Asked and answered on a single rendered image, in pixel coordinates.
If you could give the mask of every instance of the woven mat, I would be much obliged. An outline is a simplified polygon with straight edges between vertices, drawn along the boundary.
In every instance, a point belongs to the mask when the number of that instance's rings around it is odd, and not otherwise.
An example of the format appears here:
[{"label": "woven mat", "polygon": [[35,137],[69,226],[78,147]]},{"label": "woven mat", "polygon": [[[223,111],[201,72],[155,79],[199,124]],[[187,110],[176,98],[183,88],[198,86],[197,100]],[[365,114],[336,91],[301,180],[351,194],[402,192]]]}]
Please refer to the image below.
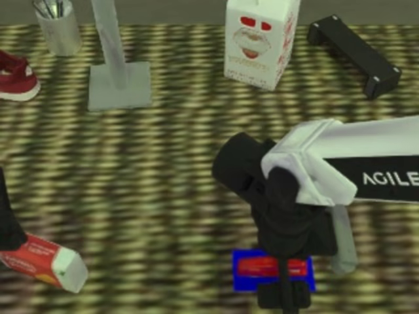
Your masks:
[{"label": "woven mat", "polygon": [[[309,47],[299,28],[275,92],[223,78],[223,28],[125,26],[128,61],[152,65],[153,107],[87,113],[88,71],[103,63],[94,27],[73,58],[46,52],[38,27],[0,27],[0,48],[26,56],[43,83],[27,103],[0,101],[0,163],[24,228],[78,250],[90,279],[78,295],[0,273],[2,314],[258,313],[232,292],[230,252],[255,242],[248,206],[217,185],[219,147],[246,131],[280,139],[303,120],[419,113],[419,27],[355,30],[404,70],[376,101],[348,64]],[[419,206],[350,208],[357,272],[316,259],[318,293],[304,313],[417,314]]]}]

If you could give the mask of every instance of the red object in blue box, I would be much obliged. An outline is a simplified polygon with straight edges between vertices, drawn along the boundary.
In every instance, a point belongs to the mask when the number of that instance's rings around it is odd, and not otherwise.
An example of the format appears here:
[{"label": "red object in blue box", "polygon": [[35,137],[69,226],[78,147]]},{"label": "red object in blue box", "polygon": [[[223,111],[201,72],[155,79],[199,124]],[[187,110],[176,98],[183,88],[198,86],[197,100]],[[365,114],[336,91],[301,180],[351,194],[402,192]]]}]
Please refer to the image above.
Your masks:
[{"label": "red object in blue box", "polygon": [[[233,286],[236,292],[255,292],[259,283],[279,280],[278,261],[262,250],[234,250],[232,256]],[[289,279],[306,281],[316,291],[312,259],[289,260]]]}]

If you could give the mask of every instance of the milk carton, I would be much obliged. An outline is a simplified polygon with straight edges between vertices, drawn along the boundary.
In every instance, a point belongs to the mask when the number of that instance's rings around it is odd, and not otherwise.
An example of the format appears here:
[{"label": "milk carton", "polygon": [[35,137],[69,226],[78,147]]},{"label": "milk carton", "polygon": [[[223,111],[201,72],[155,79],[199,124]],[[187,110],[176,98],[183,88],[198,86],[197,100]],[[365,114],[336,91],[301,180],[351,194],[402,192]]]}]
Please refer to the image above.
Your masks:
[{"label": "milk carton", "polygon": [[226,77],[275,89],[293,47],[301,0],[228,0]]},{"label": "milk carton", "polygon": [[27,242],[17,251],[1,251],[0,260],[13,270],[73,293],[82,289],[88,277],[77,252],[32,234],[27,234]]}]

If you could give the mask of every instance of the red sneaker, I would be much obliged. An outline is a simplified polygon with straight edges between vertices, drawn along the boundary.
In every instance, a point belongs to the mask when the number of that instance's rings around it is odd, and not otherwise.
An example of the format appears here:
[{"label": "red sneaker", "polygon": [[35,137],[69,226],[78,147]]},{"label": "red sneaker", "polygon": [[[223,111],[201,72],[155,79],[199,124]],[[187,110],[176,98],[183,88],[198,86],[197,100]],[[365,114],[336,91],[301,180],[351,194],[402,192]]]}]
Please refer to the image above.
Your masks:
[{"label": "red sneaker", "polygon": [[26,59],[0,50],[0,99],[27,101],[40,89],[41,84]]}]

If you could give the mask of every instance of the gray wall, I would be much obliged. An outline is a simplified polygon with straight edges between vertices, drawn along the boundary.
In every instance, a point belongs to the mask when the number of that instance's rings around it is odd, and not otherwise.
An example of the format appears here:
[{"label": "gray wall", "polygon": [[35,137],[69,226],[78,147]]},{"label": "gray wall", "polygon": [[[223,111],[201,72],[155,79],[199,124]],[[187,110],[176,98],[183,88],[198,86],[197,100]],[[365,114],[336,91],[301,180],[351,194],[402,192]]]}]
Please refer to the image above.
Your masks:
[{"label": "gray wall", "polygon": [[[0,24],[35,23],[30,0],[0,0]],[[90,0],[72,0],[79,22],[94,22]],[[115,0],[122,24],[223,24],[227,0]],[[300,24],[331,14],[348,24],[419,24],[419,0],[302,0]]]}]

